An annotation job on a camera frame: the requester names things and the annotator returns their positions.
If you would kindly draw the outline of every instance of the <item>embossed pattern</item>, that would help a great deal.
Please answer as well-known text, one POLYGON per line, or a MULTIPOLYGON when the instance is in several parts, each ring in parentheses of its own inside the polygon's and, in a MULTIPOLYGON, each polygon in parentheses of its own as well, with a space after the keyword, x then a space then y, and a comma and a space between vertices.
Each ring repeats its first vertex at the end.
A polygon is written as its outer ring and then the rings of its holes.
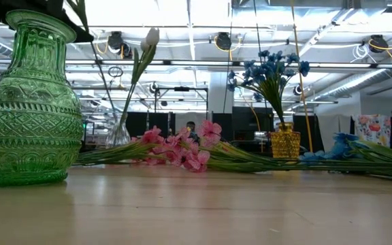
POLYGON ((80 101, 65 77, 75 33, 57 19, 15 10, 14 55, 0 77, 0 186, 62 181, 81 147, 80 101))

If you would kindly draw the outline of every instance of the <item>table surface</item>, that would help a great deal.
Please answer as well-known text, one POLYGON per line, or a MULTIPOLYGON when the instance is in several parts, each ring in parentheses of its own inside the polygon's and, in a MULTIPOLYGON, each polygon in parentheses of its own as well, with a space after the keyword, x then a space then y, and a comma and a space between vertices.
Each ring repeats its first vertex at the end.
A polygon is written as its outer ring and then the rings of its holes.
POLYGON ((72 168, 64 183, 0 189, 0 244, 392 245, 392 181, 72 168))

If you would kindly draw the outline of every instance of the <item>tulip bud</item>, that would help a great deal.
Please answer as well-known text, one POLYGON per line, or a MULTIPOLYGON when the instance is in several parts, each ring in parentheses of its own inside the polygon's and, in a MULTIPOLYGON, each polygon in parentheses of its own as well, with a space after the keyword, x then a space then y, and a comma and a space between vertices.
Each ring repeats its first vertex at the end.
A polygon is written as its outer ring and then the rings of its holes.
POLYGON ((142 49, 143 52, 148 51, 149 45, 146 43, 145 39, 143 39, 143 41, 140 43, 140 48, 142 49))
POLYGON ((160 41, 160 29, 151 28, 146 36, 146 43, 149 46, 155 46, 160 41))

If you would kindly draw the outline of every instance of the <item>glass vase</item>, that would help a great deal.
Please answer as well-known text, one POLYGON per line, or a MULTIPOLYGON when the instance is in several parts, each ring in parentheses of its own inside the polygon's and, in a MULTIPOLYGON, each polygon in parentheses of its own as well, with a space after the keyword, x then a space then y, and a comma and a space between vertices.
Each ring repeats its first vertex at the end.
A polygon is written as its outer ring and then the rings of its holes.
POLYGON ((65 76, 76 33, 53 17, 7 13, 13 59, 0 75, 0 186, 59 182, 81 147, 80 101, 65 76))
POLYGON ((111 148, 115 146, 124 146, 131 141, 131 136, 129 135, 127 129, 127 118, 128 113, 122 115, 122 123, 116 123, 113 129, 108 133, 107 139, 105 141, 105 147, 111 148))
POLYGON ((300 133, 293 131, 292 122, 277 123, 278 132, 271 132, 272 152, 274 158, 298 159, 300 151, 300 133))

